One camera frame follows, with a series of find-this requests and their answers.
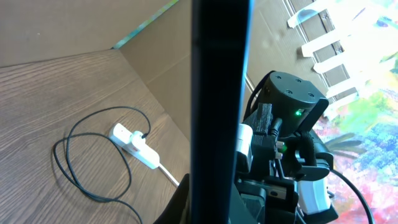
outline wooden table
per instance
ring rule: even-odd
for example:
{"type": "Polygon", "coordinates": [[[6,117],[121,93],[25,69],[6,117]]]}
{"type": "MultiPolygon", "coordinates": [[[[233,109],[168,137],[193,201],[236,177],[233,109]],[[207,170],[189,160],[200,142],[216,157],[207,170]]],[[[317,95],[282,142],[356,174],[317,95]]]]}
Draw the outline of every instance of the wooden table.
{"type": "MultiPolygon", "coordinates": [[[[138,223],[120,203],[86,198],[62,175],[52,155],[53,144],[79,119],[121,105],[148,115],[148,145],[181,180],[189,172],[189,142],[119,51],[0,68],[0,223],[138,223]]],[[[121,109],[97,114],[75,133],[107,134],[117,122],[131,131],[147,131],[140,114],[121,109]]],[[[57,152],[67,168],[63,147],[57,152]]],[[[121,200],[132,205],[144,223],[152,223],[175,187],[160,170],[125,155],[133,179],[121,200]]],[[[115,197],[127,186],[123,160],[107,140],[74,139],[70,157],[86,189],[115,197]]]]}

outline cable connector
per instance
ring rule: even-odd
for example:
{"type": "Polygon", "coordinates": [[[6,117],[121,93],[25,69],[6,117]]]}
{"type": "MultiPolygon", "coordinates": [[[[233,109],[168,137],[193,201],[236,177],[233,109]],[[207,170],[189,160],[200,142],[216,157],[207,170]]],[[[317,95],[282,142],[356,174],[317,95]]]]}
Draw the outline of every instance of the cable connector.
{"type": "Polygon", "coordinates": [[[149,168],[156,169],[159,167],[160,157],[156,151],[146,144],[142,132],[134,131],[132,133],[118,123],[110,131],[109,138],[149,168]]]}

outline white cable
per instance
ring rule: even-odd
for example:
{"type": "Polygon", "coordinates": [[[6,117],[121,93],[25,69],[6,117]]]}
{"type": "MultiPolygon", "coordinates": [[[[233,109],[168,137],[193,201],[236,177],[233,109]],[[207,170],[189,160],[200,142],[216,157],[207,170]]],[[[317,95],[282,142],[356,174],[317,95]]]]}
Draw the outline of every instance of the white cable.
{"type": "Polygon", "coordinates": [[[159,164],[159,169],[171,180],[171,182],[178,187],[180,183],[173,177],[173,175],[162,165],[159,164]]]}

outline coiled black cable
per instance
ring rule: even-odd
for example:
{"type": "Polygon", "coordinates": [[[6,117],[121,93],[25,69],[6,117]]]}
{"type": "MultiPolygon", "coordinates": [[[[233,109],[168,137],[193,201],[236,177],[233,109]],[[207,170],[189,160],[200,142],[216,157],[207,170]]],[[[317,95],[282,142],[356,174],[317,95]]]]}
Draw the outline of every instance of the coiled black cable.
{"type": "Polygon", "coordinates": [[[127,190],[129,189],[129,187],[131,186],[132,174],[131,174],[131,169],[130,169],[130,167],[129,167],[129,164],[128,164],[126,158],[124,157],[124,155],[123,155],[121,149],[118,147],[118,145],[116,145],[116,143],[113,142],[109,137],[107,137],[107,136],[104,135],[104,134],[100,134],[100,133],[80,133],[80,134],[74,134],[74,135],[73,135],[73,131],[75,130],[75,128],[76,128],[82,121],[84,121],[85,119],[87,119],[87,118],[89,118],[89,117],[91,117],[91,116],[93,116],[93,115],[96,115],[96,114],[98,114],[98,113],[100,113],[100,112],[104,112],[104,111],[108,111],[108,110],[113,110],[113,109],[130,109],[130,110],[134,110],[134,111],[137,111],[137,112],[139,112],[140,114],[142,114],[142,115],[145,117],[145,119],[147,120],[147,122],[148,122],[148,127],[149,127],[149,128],[148,128],[148,132],[145,133],[145,134],[143,134],[143,135],[142,135],[142,138],[145,138],[146,136],[148,136],[148,134],[150,133],[150,122],[149,122],[148,117],[147,117],[142,111],[140,111],[139,109],[136,109],[136,108],[133,108],[133,107],[130,107],[130,106],[114,106],[114,107],[106,108],[106,109],[103,109],[103,110],[95,111],[94,113],[91,113],[91,114],[85,116],[84,118],[82,118],[81,120],[79,120],[75,125],[73,125],[73,127],[71,128],[71,130],[70,130],[69,135],[68,135],[67,138],[60,139],[59,141],[57,141],[57,142],[54,144],[53,153],[54,153],[55,162],[57,163],[58,167],[60,168],[60,170],[61,170],[61,172],[64,174],[64,176],[65,176],[74,186],[76,186],[77,188],[79,188],[79,189],[81,190],[81,192],[82,192],[84,195],[86,195],[87,197],[93,199],[93,200],[96,201],[96,202],[101,202],[101,203],[119,202],[119,203],[122,203],[123,205],[129,207],[129,208],[137,215],[137,217],[138,217],[138,219],[139,219],[139,222],[140,222],[141,224],[143,224],[142,218],[140,217],[140,215],[138,214],[138,212],[137,212],[131,205],[129,205],[128,203],[119,200],[119,198],[122,197],[122,196],[127,192],[127,190]],[[89,135],[101,136],[101,137],[106,138],[107,140],[109,140],[109,141],[115,146],[115,148],[119,151],[119,153],[120,153],[120,155],[121,155],[121,157],[122,157],[122,159],[123,159],[123,161],[124,161],[124,163],[125,163],[125,165],[126,165],[126,167],[127,167],[127,170],[128,170],[128,173],[129,173],[129,183],[128,183],[126,189],[124,189],[123,192],[122,192],[121,194],[119,194],[119,195],[118,195],[117,197],[115,197],[115,198],[102,197],[102,196],[99,196],[99,195],[96,195],[96,194],[94,194],[94,193],[89,192],[88,190],[86,190],[86,189],[81,185],[81,183],[79,182],[79,180],[78,180],[78,178],[77,178],[77,176],[76,176],[76,174],[75,174],[75,171],[73,170],[72,164],[71,164],[71,162],[70,162],[70,157],[69,157],[70,139],[71,139],[71,138],[75,138],[75,137],[80,137],[80,136],[89,136],[89,135]],[[60,161],[59,161],[59,159],[58,159],[58,156],[57,156],[56,148],[57,148],[58,144],[60,144],[61,142],[64,142],[64,141],[67,142],[66,151],[65,151],[65,158],[66,158],[66,161],[67,161],[67,164],[68,164],[69,171],[70,171],[70,173],[71,173],[71,175],[72,175],[72,178],[66,173],[65,169],[63,169],[63,167],[61,166],[61,163],[60,163],[60,161]]]}

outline black pole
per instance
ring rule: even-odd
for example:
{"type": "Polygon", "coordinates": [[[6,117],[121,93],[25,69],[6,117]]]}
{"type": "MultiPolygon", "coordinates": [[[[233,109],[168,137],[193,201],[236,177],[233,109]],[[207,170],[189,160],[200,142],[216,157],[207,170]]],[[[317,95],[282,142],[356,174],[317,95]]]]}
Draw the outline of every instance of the black pole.
{"type": "Polygon", "coordinates": [[[192,4],[191,222],[227,223],[252,1],[192,4]]]}

